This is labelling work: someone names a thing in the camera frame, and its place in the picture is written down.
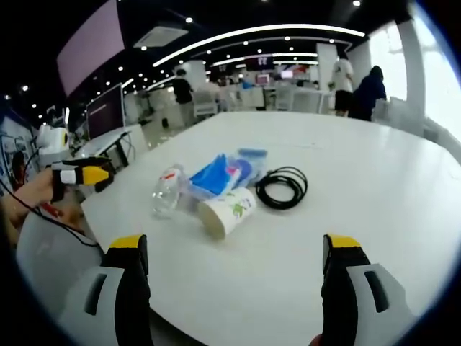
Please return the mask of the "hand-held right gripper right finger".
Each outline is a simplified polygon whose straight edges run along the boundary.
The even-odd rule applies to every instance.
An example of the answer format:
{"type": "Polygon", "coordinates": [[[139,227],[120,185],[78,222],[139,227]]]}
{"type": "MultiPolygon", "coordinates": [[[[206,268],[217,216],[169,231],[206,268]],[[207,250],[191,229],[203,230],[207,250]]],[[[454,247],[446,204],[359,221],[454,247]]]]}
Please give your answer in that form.
{"type": "Polygon", "coordinates": [[[323,236],[321,345],[395,345],[416,317],[404,287],[348,236],[323,236]]]}

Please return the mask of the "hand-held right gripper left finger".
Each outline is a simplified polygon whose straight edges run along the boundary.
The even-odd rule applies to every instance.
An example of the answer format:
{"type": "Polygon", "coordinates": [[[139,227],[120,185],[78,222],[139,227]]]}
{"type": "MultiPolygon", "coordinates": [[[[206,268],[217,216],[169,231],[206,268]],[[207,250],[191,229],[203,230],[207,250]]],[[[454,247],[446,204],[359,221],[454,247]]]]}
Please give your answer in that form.
{"type": "Polygon", "coordinates": [[[70,289],[60,326],[74,345],[151,345],[147,237],[114,240],[70,289]]]}

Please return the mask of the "person's left hand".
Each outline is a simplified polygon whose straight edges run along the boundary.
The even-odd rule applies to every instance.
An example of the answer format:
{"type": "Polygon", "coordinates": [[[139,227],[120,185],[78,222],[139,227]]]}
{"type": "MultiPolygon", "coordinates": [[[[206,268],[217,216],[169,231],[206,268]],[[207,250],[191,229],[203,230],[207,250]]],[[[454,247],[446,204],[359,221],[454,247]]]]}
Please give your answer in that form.
{"type": "Polygon", "coordinates": [[[20,187],[14,195],[25,205],[36,208],[53,199],[53,170],[44,169],[31,181],[20,187]]]}

